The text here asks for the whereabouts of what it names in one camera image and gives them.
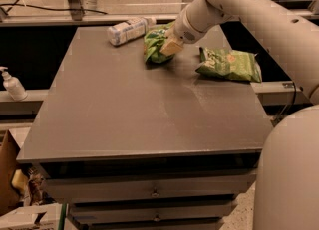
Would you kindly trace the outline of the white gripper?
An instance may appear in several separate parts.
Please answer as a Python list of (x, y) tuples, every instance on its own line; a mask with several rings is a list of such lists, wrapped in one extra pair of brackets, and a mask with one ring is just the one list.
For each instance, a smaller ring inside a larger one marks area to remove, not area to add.
[(187, 10), (183, 9), (165, 35), (168, 39), (160, 48), (160, 52), (165, 56), (171, 56), (183, 49), (183, 43), (194, 44), (205, 35), (205, 32), (200, 32), (191, 25)]

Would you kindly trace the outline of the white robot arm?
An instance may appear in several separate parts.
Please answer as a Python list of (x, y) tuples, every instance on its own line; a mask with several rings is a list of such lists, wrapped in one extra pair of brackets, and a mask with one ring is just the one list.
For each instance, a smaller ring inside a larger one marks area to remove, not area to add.
[(319, 230), (319, 28), (271, 0), (193, 0), (160, 51), (169, 56), (237, 18), (312, 103), (266, 138), (255, 184), (253, 230)]

